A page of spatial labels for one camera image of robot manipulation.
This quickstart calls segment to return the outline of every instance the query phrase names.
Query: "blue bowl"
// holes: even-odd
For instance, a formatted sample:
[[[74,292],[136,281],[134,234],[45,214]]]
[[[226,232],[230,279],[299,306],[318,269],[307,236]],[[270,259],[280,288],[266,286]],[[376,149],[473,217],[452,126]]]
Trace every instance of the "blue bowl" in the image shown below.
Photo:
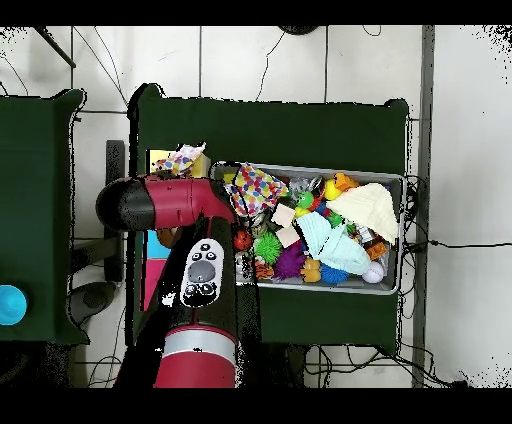
[[[17,324],[25,312],[27,299],[23,292],[14,286],[0,285],[0,325]]]

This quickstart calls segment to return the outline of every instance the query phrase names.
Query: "green table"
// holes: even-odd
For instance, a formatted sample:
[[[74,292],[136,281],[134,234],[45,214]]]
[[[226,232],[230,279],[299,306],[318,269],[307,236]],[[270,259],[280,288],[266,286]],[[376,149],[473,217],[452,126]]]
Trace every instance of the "green table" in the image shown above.
[[[252,103],[162,98],[143,85],[130,101],[130,175],[145,170],[147,149],[207,143],[217,160],[305,166],[403,175],[404,100],[383,106],[354,103]],[[137,237],[135,257],[141,257]],[[135,266],[134,331],[140,320],[140,263]],[[397,294],[360,295],[260,288],[264,342],[379,345],[395,352]],[[251,305],[239,293],[239,314]]]
[[[80,90],[51,99],[0,96],[0,284],[28,298],[23,320],[0,341],[87,342],[66,315],[70,274],[71,118]]]

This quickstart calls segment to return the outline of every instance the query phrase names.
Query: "plastic tray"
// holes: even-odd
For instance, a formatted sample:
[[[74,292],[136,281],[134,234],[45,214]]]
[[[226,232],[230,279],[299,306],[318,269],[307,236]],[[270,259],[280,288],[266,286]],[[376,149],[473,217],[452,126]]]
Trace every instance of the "plastic tray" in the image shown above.
[[[367,183],[380,183],[389,188],[389,192],[393,199],[393,208],[395,217],[399,222],[398,237],[395,244],[391,246],[388,255],[387,272],[383,280],[378,284],[366,283],[360,276],[351,275],[346,281],[338,285],[327,284],[322,281],[317,283],[304,283],[300,278],[289,278],[286,280],[259,280],[260,287],[271,287],[275,289],[288,289],[288,290],[309,290],[309,291],[334,291],[334,292],[348,292],[360,294],[374,294],[374,295],[390,295],[395,293],[400,285],[400,271],[401,271],[401,258],[402,258],[402,245],[404,234],[404,206],[406,200],[406,182],[400,175],[382,174],[372,172],[359,172],[347,170],[333,170],[333,169],[320,169],[320,168],[303,168],[293,166],[280,166],[280,165],[264,165],[251,163],[256,168],[267,172],[277,178],[284,177],[305,177],[313,178],[321,175],[324,179],[334,177],[337,172],[343,172],[345,175],[350,176],[361,184]],[[210,168],[210,178],[222,179],[224,173],[236,172],[238,168],[234,163],[217,162]],[[237,284],[247,284],[242,281],[237,281]]]

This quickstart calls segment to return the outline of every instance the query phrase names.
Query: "beige cloth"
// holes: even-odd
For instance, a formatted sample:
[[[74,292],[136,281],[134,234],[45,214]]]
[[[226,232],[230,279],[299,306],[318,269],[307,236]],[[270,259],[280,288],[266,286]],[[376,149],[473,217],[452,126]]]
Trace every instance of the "beige cloth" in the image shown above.
[[[327,207],[350,221],[372,229],[391,244],[398,237],[393,199],[380,184],[351,188],[338,198],[328,201]]]

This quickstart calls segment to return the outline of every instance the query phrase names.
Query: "white ball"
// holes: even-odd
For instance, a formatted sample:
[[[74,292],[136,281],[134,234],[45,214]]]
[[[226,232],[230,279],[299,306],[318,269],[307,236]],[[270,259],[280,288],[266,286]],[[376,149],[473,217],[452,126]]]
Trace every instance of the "white ball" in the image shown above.
[[[381,264],[374,261],[370,264],[370,269],[361,275],[361,277],[370,284],[380,283],[384,278],[384,268],[382,268]]]

